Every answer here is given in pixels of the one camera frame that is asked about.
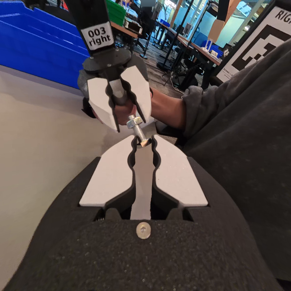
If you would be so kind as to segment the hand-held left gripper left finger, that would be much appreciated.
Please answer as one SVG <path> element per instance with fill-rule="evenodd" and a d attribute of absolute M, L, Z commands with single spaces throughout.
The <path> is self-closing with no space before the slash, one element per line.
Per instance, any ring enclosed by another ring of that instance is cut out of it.
<path fill-rule="evenodd" d="M 136 200 L 136 150 L 134 135 L 109 148 L 101 156 L 79 205 L 103 210 L 115 208 L 120 213 L 131 208 Z"/>

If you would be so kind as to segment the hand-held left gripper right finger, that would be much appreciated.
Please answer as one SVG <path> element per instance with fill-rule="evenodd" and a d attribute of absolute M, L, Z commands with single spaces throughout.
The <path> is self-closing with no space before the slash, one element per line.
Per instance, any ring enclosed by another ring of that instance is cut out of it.
<path fill-rule="evenodd" d="M 206 196 L 189 158 L 159 135 L 152 136 L 153 165 L 151 204 L 168 215 L 174 208 L 207 207 Z"/>

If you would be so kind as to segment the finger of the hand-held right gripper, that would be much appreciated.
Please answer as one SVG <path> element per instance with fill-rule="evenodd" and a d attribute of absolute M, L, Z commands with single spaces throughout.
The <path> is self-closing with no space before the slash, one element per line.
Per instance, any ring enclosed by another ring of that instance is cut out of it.
<path fill-rule="evenodd" d="M 99 120 L 114 132 L 119 133 L 119 125 L 114 113 L 112 88 L 104 78 L 92 78 L 87 81 L 89 104 Z"/>
<path fill-rule="evenodd" d="M 152 106 L 147 68 L 145 66 L 127 67 L 121 73 L 121 82 L 127 92 L 127 96 L 136 105 L 139 116 L 144 123 L 148 123 L 151 117 Z"/>

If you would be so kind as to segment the silver hex nut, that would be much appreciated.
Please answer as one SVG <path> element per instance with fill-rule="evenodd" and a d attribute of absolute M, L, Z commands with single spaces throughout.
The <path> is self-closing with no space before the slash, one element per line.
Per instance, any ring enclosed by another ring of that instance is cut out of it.
<path fill-rule="evenodd" d="M 128 121 L 126 123 L 128 129 L 133 129 L 142 123 L 141 117 L 136 117 L 135 115 L 128 116 Z"/>

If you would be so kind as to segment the silver bolt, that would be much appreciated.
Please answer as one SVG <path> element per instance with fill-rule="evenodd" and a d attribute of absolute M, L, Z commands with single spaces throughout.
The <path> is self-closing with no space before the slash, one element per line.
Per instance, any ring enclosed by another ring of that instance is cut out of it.
<path fill-rule="evenodd" d="M 151 144 L 152 140 L 151 138 L 147 138 L 141 129 L 140 125 L 135 125 L 133 128 L 135 135 L 137 139 L 139 140 L 140 146 L 141 147 L 147 147 L 148 145 Z"/>

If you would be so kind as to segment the blue plastic bin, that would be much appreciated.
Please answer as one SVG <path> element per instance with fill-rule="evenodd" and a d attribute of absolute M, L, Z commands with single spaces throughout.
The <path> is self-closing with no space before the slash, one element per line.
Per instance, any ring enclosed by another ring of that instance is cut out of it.
<path fill-rule="evenodd" d="M 77 28 L 22 1 L 1 1 L 0 64 L 79 89 L 82 63 L 89 57 Z"/>

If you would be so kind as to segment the person's right forearm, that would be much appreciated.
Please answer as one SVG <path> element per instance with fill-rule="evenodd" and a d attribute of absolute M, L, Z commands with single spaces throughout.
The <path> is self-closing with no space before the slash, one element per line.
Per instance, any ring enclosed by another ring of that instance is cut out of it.
<path fill-rule="evenodd" d="M 290 85 L 290 40 L 273 49 L 262 60 L 242 69 L 220 86 L 211 86 L 205 91 L 190 86 L 182 97 L 186 108 L 184 149 L 193 148 L 203 129 L 214 120 L 222 121 L 222 115 L 230 112 L 231 121 L 239 114 L 245 116 L 252 106 L 260 105 L 268 97 L 290 93 L 284 85 Z"/>

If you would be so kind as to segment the grey desk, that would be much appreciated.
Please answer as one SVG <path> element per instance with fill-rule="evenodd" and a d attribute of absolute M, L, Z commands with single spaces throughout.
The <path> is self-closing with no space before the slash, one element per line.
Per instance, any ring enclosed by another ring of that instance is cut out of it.
<path fill-rule="evenodd" d="M 84 114 L 79 90 L 5 66 L 0 71 L 0 288 L 44 213 L 95 157 L 129 136 Z"/>

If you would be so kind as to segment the person's right hand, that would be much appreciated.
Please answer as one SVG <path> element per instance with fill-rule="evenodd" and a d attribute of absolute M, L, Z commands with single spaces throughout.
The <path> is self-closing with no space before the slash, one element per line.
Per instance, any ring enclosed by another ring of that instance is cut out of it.
<path fill-rule="evenodd" d="M 151 90 L 151 116 L 175 129 L 184 130 L 186 126 L 186 105 L 182 99 L 170 97 L 157 89 Z M 120 125 L 126 125 L 129 115 L 135 115 L 137 108 L 131 100 L 123 106 L 115 106 L 115 114 Z"/>

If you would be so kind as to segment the wooden table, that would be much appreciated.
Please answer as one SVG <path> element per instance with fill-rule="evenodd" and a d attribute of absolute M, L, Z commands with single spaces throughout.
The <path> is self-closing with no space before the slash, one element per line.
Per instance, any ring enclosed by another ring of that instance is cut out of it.
<path fill-rule="evenodd" d="M 142 36 L 142 34 L 132 31 L 124 26 L 118 25 L 114 23 L 113 21 L 110 21 L 110 23 L 111 23 L 112 33 L 115 37 L 117 35 L 121 35 L 121 36 L 135 40 L 138 37 Z"/>

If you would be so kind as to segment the green crate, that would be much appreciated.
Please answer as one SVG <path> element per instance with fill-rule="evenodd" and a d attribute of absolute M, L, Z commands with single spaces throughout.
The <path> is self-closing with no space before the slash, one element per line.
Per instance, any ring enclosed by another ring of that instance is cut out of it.
<path fill-rule="evenodd" d="M 119 26 L 123 26 L 126 10 L 121 5 L 111 0 L 106 0 L 106 4 L 110 21 Z"/>

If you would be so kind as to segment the person's dark clothing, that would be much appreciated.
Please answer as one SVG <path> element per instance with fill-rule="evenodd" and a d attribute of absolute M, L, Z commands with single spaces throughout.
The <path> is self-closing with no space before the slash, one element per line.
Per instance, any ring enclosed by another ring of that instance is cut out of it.
<path fill-rule="evenodd" d="M 290 133 L 193 136 L 183 151 L 228 192 L 273 275 L 290 290 Z"/>

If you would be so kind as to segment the wooden beam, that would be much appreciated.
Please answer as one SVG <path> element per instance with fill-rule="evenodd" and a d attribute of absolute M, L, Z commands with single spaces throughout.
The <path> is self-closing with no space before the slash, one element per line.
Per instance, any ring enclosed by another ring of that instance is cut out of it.
<path fill-rule="evenodd" d="M 218 12 L 216 20 L 214 21 L 208 38 L 208 41 L 216 42 L 231 15 L 238 6 L 240 0 L 219 0 Z"/>

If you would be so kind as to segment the black white marker board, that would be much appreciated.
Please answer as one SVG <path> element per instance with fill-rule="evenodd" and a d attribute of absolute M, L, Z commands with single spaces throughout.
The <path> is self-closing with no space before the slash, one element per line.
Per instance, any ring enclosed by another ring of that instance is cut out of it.
<path fill-rule="evenodd" d="M 211 85 L 220 85 L 256 64 L 291 37 L 291 1 L 271 1 L 248 32 L 213 71 Z"/>

